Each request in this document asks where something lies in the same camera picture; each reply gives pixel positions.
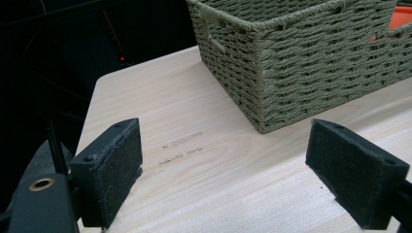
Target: light wood tabletop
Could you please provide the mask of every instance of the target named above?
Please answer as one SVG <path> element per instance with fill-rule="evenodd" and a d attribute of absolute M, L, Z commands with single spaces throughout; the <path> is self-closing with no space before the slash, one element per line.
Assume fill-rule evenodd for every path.
<path fill-rule="evenodd" d="M 78 153 L 132 117 L 143 174 L 108 232 L 363 232 L 305 164 L 314 117 L 412 163 L 412 79 L 260 134 L 194 47 L 102 77 Z"/>

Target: brass grommet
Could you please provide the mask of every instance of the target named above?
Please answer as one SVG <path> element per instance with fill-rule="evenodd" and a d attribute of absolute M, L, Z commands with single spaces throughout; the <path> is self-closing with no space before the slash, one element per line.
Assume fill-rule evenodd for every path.
<path fill-rule="evenodd" d="M 44 190 L 44 189 L 52 186 L 54 184 L 54 182 L 55 182 L 55 179 L 53 179 L 53 178 L 43 178 L 43 179 L 40 179 L 40 180 L 32 183 L 28 187 L 28 189 L 30 191 L 41 191 L 41 190 Z"/>

